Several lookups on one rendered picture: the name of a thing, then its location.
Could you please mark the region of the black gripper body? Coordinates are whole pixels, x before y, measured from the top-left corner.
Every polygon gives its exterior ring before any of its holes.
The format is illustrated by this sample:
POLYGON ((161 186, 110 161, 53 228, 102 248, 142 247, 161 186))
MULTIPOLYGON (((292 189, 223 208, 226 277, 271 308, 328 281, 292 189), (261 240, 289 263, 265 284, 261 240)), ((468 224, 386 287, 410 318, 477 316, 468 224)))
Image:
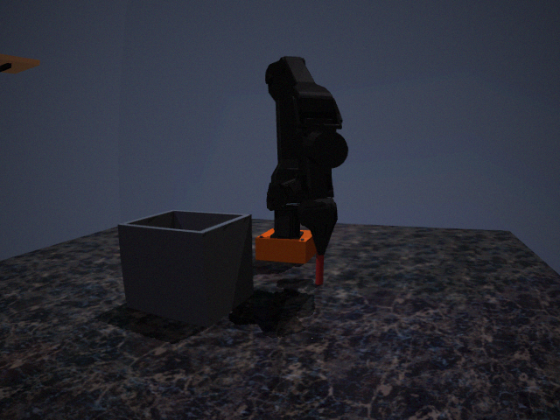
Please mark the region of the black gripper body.
POLYGON ((298 223, 336 221, 336 203, 333 198, 332 169, 314 163, 298 164, 304 199, 298 206, 298 223))

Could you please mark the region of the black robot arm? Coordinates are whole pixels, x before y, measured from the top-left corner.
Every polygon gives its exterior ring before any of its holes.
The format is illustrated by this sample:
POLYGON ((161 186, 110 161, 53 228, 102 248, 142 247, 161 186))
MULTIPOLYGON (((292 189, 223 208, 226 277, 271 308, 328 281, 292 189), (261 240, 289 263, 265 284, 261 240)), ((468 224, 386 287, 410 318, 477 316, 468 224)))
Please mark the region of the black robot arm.
POLYGON ((315 83, 304 58, 281 57, 268 65, 265 82, 276 103, 277 166, 266 199, 267 208, 274 211, 270 238, 300 239, 304 232, 298 206, 305 196, 298 162, 328 169, 345 162, 347 142, 336 132, 343 122, 332 94, 315 83))

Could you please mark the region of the dark red peg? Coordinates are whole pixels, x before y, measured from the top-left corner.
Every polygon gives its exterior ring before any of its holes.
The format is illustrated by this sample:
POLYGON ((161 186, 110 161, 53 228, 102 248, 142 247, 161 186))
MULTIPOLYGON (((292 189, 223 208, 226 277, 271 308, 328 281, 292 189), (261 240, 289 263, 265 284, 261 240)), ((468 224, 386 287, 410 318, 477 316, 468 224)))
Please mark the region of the dark red peg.
POLYGON ((324 283, 324 255, 318 255, 316 250, 316 284, 324 283))

